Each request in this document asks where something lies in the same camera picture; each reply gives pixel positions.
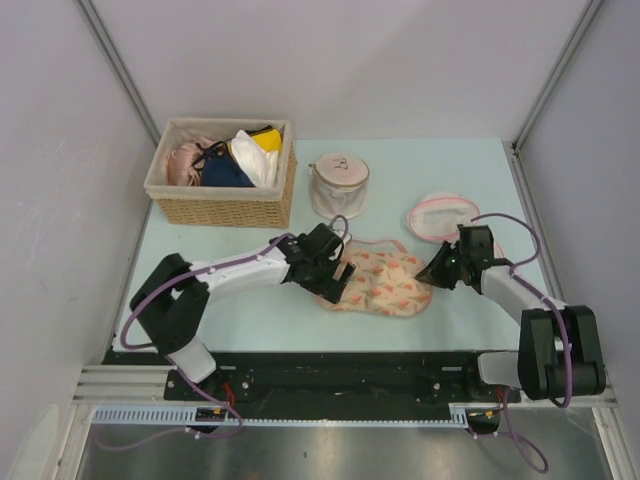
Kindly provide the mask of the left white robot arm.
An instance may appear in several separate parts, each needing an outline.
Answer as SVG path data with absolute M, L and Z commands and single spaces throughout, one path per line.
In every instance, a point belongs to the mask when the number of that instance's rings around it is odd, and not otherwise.
M 249 253 L 216 262 L 164 257 L 130 301 L 121 328 L 127 350 L 153 348 L 184 377 L 197 398 L 221 387 L 217 363 L 197 337 L 207 306 L 231 294 L 263 285 L 293 283 L 331 304 L 340 302 L 355 266 L 343 260 L 352 240 L 346 226 L 320 223 L 311 232 L 284 233 Z

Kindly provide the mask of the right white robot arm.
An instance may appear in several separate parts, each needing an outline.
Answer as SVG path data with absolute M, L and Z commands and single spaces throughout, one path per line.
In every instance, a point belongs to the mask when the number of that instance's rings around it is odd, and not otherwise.
M 416 280 L 449 290 L 462 283 L 501 307 L 519 327 L 515 351 L 481 353 L 478 366 L 463 373 L 461 388 L 469 399 L 484 401 L 503 386 L 565 408 L 575 397 L 604 392 L 594 312 L 542 293 L 511 261 L 496 257 L 489 227 L 460 225 L 458 239 L 443 242 Z

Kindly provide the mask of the floral print laundry bag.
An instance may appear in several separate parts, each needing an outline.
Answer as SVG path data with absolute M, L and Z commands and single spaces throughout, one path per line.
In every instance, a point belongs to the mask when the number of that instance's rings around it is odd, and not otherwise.
M 400 318 L 417 315 L 433 299 L 433 287 L 416 279 L 425 262 L 397 240 L 350 241 L 341 266 L 355 266 L 340 301 L 317 297 L 316 303 L 333 312 L 360 312 Z

